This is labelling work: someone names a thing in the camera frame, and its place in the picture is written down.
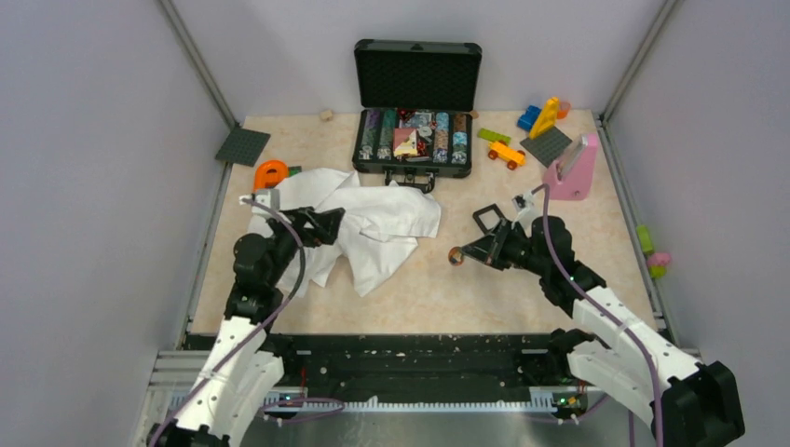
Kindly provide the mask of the white shirt garment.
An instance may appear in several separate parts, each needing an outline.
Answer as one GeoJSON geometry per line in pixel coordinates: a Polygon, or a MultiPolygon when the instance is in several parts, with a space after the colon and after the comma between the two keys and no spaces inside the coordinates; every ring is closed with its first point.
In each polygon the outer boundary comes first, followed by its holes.
{"type": "Polygon", "coordinates": [[[433,196],[396,183],[363,186],[356,171],[307,170],[283,180],[276,189],[282,211],[345,210],[335,243],[306,250],[298,297],[306,294],[309,282],[324,287],[340,256],[349,261],[355,292],[370,293],[408,259],[420,237],[437,236],[442,216],[433,196]]]}

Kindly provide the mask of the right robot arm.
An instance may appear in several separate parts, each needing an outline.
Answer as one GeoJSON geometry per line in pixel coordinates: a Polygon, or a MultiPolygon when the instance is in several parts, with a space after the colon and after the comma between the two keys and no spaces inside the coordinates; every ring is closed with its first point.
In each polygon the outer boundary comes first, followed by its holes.
{"type": "Polygon", "coordinates": [[[529,230],[504,216],[483,235],[451,249],[452,264],[473,259],[538,277],[546,299],[576,323],[552,334],[546,370],[603,390],[645,423],[659,446],[726,446],[745,433],[734,373],[678,348],[652,329],[578,260],[565,222],[543,211],[529,230]]]}

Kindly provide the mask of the brown ring brooch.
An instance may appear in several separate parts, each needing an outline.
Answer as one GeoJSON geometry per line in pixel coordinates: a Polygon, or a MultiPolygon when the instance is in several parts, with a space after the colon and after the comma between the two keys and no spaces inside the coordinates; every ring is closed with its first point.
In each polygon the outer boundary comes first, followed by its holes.
{"type": "Polygon", "coordinates": [[[460,266],[464,263],[465,255],[460,247],[453,247],[448,252],[448,262],[452,266],[460,266]]]}

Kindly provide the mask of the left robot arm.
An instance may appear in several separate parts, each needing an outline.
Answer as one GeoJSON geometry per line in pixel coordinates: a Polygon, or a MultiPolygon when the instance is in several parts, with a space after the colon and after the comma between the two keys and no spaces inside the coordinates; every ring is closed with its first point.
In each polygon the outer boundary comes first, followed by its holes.
{"type": "Polygon", "coordinates": [[[214,345],[181,404],[147,435],[149,446],[238,446],[268,393],[298,374],[296,356],[263,345],[305,278],[306,249],[333,245],[345,211],[260,209],[272,233],[235,243],[235,280],[214,345]]]}

